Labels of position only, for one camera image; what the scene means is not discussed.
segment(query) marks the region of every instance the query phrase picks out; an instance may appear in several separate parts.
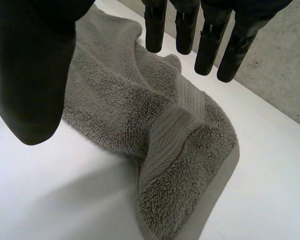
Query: white surface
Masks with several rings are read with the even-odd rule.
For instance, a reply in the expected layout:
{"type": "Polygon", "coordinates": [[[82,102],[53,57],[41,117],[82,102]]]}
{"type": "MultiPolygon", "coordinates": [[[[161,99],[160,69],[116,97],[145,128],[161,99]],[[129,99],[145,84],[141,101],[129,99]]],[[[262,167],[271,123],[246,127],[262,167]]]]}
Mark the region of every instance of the white surface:
{"type": "MultiPolygon", "coordinates": [[[[144,28],[116,0],[97,5],[144,28]]],[[[165,35],[160,55],[169,53],[177,54],[165,35]]],[[[300,125],[236,81],[217,81],[215,68],[195,74],[193,52],[177,55],[183,75],[228,114],[241,146],[201,239],[300,240],[300,125]]],[[[25,146],[0,119],[0,240],[143,240],[134,204],[133,166],[123,156],[63,122],[49,141],[25,146]]]]}

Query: terry cloth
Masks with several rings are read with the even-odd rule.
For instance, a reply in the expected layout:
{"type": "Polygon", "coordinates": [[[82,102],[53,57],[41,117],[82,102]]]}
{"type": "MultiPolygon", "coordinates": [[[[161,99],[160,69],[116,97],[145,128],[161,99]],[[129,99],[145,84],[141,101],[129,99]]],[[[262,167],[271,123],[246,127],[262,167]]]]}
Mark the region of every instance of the terry cloth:
{"type": "Polygon", "coordinates": [[[136,42],[141,32],[96,6],[77,22],[63,117],[136,159],[146,240],[198,240],[238,162],[238,140],[222,109],[181,75],[175,55],[136,42]]]}

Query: black rubber finger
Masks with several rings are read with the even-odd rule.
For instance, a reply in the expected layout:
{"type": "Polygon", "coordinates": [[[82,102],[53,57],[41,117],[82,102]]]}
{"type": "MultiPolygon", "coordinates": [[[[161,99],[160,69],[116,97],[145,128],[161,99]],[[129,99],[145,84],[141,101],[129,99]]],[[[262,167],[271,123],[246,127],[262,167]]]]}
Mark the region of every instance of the black rubber finger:
{"type": "Polygon", "coordinates": [[[228,83],[235,77],[258,31],[274,16],[275,14],[271,14],[251,18],[236,13],[231,38],[217,73],[217,77],[220,81],[228,83]]]}
{"type": "Polygon", "coordinates": [[[200,2],[197,1],[191,11],[176,13],[176,49],[183,55],[189,54],[192,50],[199,8],[200,2]]]}
{"type": "Polygon", "coordinates": [[[50,24],[28,0],[0,0],[0,116],[27,145],[59,125],[75,48],[74,22],[50,24]]]}
{"type": "Polygon", "coordinates": [[[205,76],[212,70],[232,9],[221,9],[204,3],[202,8],[205,22],[194,70],[197,74],[205,76]]]}
{"type": "Polygon", "coordinates": [[[217,77],[220,81],[229,83],[233,80],[255,37],[256,34],[250,37],[240,38],[235,29],[233,29],[217,73],[217,77]]]}
{"type": "Polygon", "coordinates": [[[167,0],[162,0],[158,7],[145,7],[145,46],[151,53],[158,53],[162,49],[166,6],[167,0]]]}
{"type": "Polygon", "coordinates": [[[95,0],[31,0],[50,18],[75,22],[83,17],[95,0]]]}

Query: gray concrete wall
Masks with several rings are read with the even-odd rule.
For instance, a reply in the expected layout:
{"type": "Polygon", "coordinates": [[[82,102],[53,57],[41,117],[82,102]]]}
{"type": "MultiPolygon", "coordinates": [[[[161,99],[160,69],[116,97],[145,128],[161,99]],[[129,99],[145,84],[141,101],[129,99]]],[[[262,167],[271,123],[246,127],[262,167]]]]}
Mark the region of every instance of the gray concrete wall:
{"type": "MultiPolygon", "coordinates": [[[[119,0],[143,16],[141,0],[119,0]]],[[[169,3],[165,32],[175,38],[175,9],[169,3]]],[[[200,9],[193,51],[197,52],[204,18],[200,9]]],[[[234,26],[224,34],[215,66],[219,66],[234,26]]],[[[300,0],[294,0],[259,31],[235,79],[300,124],[300,0]]]]}

